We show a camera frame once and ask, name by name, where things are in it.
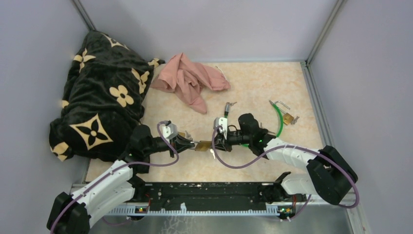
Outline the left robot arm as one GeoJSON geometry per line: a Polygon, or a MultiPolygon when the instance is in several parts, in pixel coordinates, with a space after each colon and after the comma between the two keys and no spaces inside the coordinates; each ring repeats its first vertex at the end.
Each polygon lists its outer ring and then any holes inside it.
{"type": "Polygon", "coordinates": [[[147,125],[135,127],[124,152],[112,166],[77,191],[62,192],[53,203],[47,222],[52,234],[87,234],[91,227],[118,205],[146,198],[146,183],[137,176],[139,166],[155,166],[149,156],[169,152],[173,162],[179,153],[195,147],[195,142],[180,135],[170,121],[157,124],[159,136],[153,137],[147,125]]]}

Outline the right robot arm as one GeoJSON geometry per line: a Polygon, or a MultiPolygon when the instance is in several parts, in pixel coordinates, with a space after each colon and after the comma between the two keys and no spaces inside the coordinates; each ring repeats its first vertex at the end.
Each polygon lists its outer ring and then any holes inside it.
{"type": "Polygon", "coordinates": [[[217,117],[213,124],[211,149],[216,159],[231,169],[246,168],[261,158],[276,160],[304,171],[303,174],[284,172],[272,185],[267,185],[262,195],[268,202],[287,201],[294,195],[318,195],[331,205],[354,208],[360,195],[358,177],[336,148],[310,149],[287,143],[260,127],[251,113],[238,118],[240,128],[231,131],[227,118],[217,117]],[[247,144],[256,158],[240,166],[224,162],[218,151],[231,152],[234,145],[247,144]]]}

